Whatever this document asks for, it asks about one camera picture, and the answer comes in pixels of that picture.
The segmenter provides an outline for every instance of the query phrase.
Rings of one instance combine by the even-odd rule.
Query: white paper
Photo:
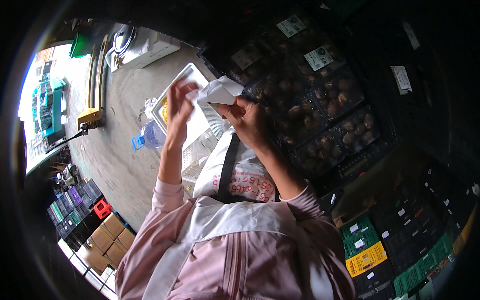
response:
[[[232,105],[235,96],[240,96],[244,87],[226,76],[211,81],[198,95],[197,102]]]
[[[307,26],[300,21],[297,16],[291,16],[283,22],[280,22],[276,25],[286,37],[294,36],[300,31],[307,29]]]
[[[358,224],[355,224],[353,225],[352,227],[350,227],[350,232],[351,233],[354,233],[355,231],[359,230],[359,226]]]
[[[390,66],[395,76],[396,85],[401,95],[406,95],[408,91],[413,92],[410,80],[408,79],[407,70],[404,66]]]
[[[254,45],[247,45],[232,56],[234,62],[245,70],[254,62],[262,58],[263,54]]]
[[[304,55],[314,71],[318,71],[329,63],[333,62],[333,58],[324,46]]]
[[[358,242],[355,243],[355,248],[357,249],[363,246],[365,246],[365,243],[363,242],[363,240],[359,240]]]

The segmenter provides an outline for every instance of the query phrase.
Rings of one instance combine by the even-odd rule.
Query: white styrofoam tray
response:
[[[195,82],[198,85],[199,91],[208,85],[208,80],[192,62],[187,64],[185,68],[183,68],[183,70],[177,75],[177,77],[175,77],[172,83],[168,85],[152,109],[154,120],[160,126],[165,135],[167,135],[167,124],[163,120],[160,110],[163,106],[163,99],[167,97],[167,90],[180,78],[187,78],[188,82]],[[210,125],[208,124],[204,113],[198,104],[195,103],[192,115],[190,115],[190,119],[187,122],[187,140],[183,144],[182,150],[185,150],[188,146],[190,146],[208,128],[210,128]]]

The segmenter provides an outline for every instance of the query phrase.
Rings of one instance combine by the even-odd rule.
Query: yellow plastic crate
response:
[[[378,266],[378,264],[384,262],[386,259],[387,253],[380,241],[362,253],[347,259],[346,265],[350,276],[353,278]]]

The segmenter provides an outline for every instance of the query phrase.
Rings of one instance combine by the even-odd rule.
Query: purple plastic crate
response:
[[[70,196],[72,197],[72,200],[73,200],[73,203],[75,204],[75,206],[79,206],[80,204],[83,203],[82,199],[80,198],[80,195],[78,194],[77,190],[75,189],[75,187],[71,187],[69,190],[68,190],[68,193],[70,194]]]

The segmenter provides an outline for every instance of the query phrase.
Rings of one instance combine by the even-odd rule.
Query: white label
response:
[[[407,91],[412,90],[412,86],[410,84],[410,80],[408,79],[407,70],[404,66],[390,66],[392,69],[393,75],[395,76],[396,85],[398,86],[398,90],[400,91],[401,95],[406,95]]]
[[[247,45],[242,50],[232,55],[232,59],[237,65],[245,70],[251,64],[262,58],[263,54],[254,45]]]
[[[363,246],[365,246],[365,243],[363,242],[363,240],[359,240],[358,242],[355,243],[355,248],[357,249]]]
[[[286,37],[294,36],[300,31],[307,29],[307,26],[300,21],[297,16],[291,16],[283,22],[280,22],[276,25]]]
[[[333,62],[333,58],[324,46],[304,55],[314,71],[318,71],[329,63]]]
[[[350,227],[350,232],[351,233],[354,233],[355,231],[359,230],[359,226],[358,224],[355,224],[353,225],[352,227]]]

